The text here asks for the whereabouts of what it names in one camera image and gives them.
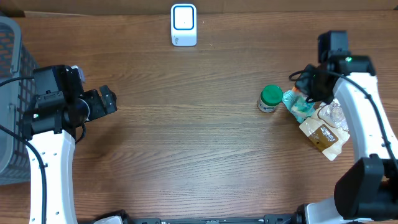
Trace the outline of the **mint green wipe packet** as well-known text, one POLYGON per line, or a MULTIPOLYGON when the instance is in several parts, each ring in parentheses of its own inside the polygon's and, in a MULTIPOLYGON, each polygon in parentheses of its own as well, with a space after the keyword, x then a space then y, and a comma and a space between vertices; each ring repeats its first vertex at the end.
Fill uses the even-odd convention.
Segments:
POLYGON ((307 95, 295 90, 286 91, 282 97, 282 102, 299 123, 303 123, 315 112, 315 104, 306 102, 306 99, 307 95))

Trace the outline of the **brown white snack bag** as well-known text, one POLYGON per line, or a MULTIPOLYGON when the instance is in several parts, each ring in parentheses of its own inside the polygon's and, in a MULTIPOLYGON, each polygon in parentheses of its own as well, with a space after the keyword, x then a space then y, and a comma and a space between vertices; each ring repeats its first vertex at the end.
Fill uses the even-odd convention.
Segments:
POLYGON ((321 103, 299 128, 329 161, 341 154, 350 137, 343 109, 336 98, 329 105, 321 103))

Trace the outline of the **orange tissue pack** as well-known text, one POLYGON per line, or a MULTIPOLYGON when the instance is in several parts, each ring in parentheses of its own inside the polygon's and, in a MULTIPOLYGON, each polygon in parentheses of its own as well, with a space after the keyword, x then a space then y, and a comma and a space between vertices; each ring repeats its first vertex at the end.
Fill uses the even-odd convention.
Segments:
POLYGON ((293 87, 292 91, 293 91, 295 94, 301 93, 301 91, 300 91, 298 88, 296 88, 295 86, 293 87))

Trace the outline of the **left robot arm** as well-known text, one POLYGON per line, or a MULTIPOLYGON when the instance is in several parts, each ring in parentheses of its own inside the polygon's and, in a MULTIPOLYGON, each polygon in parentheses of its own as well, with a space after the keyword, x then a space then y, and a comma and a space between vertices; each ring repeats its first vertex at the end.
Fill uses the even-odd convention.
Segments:
POLYGON ((99 90, 42 88, 24 117, 30 162, 30 223, 77 223, 73 193, 76 129, 116 112, 116 95, 99 90))

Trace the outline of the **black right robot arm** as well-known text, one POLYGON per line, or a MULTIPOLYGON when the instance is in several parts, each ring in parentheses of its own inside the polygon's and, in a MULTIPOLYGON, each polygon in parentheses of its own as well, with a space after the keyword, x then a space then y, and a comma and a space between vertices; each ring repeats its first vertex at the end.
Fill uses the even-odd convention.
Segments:
POLYGON ((377 87, 368 56, 331 56, 289 80, 310 101, 343 109, 353 140, 354 165, 336 183, 333 196, 300 207, 292 223, 362 223, 397 219, 397 137, 377 87))

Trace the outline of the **green lid spice jar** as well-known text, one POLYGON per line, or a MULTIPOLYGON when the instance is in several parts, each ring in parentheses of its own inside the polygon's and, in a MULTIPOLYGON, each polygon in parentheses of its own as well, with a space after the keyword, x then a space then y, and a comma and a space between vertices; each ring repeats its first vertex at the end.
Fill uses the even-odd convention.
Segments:
POLYGON ((267 85, 261 91, 257 101, 257 107, 265 113, 273 112, 281 103, 283 97, 282 89, 277 85, 267 85))

